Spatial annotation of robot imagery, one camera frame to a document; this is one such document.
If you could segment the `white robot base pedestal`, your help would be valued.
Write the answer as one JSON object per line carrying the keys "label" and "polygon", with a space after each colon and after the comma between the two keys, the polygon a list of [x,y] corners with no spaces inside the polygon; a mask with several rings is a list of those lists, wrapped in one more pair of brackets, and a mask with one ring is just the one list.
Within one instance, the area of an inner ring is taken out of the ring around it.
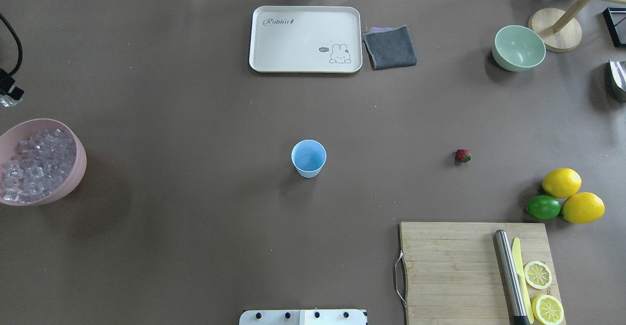
{"label": "white robot base pedestal", "polygon": [[280,309],[242,312],[240,325],[367,325],[361,309]]}

